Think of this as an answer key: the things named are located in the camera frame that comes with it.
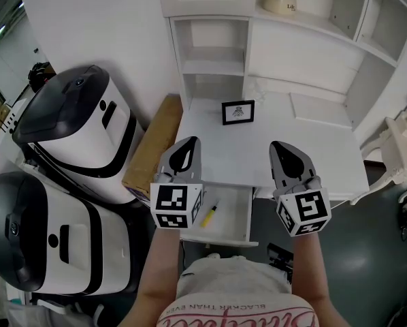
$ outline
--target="white t-shirt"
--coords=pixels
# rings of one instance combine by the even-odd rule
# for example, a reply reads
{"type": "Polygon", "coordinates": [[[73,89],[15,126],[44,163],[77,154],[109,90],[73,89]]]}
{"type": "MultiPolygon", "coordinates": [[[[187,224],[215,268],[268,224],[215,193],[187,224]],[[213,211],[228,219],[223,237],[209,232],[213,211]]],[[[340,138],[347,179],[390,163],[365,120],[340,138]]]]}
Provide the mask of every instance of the white t-shirt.
{"type": "Polygon", "coordinates": [[[244,257],[203,258],[183,272],[157,327],[319,327],[286,275],[244,257]]]}
{"type": "Polygon", "coordinates": [[[173,302],[157,327],[319,327],[314,310],[292,294],[194,293],[173,302]]]}

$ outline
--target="fiducial marker cube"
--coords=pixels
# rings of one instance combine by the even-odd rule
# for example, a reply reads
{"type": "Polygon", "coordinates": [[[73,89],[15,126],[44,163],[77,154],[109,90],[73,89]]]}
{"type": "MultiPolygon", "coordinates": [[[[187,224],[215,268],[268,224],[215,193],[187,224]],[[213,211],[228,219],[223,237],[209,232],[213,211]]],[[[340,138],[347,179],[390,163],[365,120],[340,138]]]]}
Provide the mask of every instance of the fiducial marker cube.
{"type": "Polygon", "coordinates": [[[204,196],[202,184],[150,184],[150,212],[158,228],[188,229],[196,220],[204,196]]]}
{"type": "Polygon", "coordinates": [[[281,195],[276,212],[292,237],[319,232],[332,217],[326,188],[281,195]]]}

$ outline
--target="black bag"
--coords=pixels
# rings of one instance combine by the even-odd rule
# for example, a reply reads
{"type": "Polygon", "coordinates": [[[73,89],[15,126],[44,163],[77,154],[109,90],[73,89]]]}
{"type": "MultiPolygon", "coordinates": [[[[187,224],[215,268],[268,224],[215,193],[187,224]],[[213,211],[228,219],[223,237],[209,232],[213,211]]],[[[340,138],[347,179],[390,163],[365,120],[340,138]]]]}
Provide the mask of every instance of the black bag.
{"type": "Polygon", "coordinates": [[[28,74],[29,85],[33,89],[34,93],[36,93],[47,83],[49,79],[53,78],[55,75],[56,74],[49,62],[36,63],[28,74]]]}

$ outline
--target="white chair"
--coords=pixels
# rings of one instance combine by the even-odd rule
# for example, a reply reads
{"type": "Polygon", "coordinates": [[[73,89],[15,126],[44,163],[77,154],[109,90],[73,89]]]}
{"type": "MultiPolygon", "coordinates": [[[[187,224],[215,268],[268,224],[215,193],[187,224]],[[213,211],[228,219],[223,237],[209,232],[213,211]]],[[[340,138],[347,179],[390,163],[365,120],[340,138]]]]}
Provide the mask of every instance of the white chair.
{"type": "Polygon", "coordinates": [[[372,151],[380,149],[387,171],[378,181],[370,185],[369,191],[352,199],[352,205],[364,196],[382,189],[391,181],[395,184],[407,182],[407,112],[402,112],[396,120],[386,118],[385,122],[388,129],[382,132],[378,139],[365,145],[361,153],[362,157],[366,159],[372,151]]]}

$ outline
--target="flower pot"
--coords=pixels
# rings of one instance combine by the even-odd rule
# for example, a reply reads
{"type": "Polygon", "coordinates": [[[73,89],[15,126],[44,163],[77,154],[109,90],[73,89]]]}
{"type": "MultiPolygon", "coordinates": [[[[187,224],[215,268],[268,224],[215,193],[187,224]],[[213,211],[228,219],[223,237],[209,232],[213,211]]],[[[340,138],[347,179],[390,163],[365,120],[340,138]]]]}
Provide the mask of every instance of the flower pot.
{"type": "Polygon", "coordinates": [[[264,6],[267,11],[274,14],[292,15],[296,12],[296,0],[264,0],[264,6]]]}

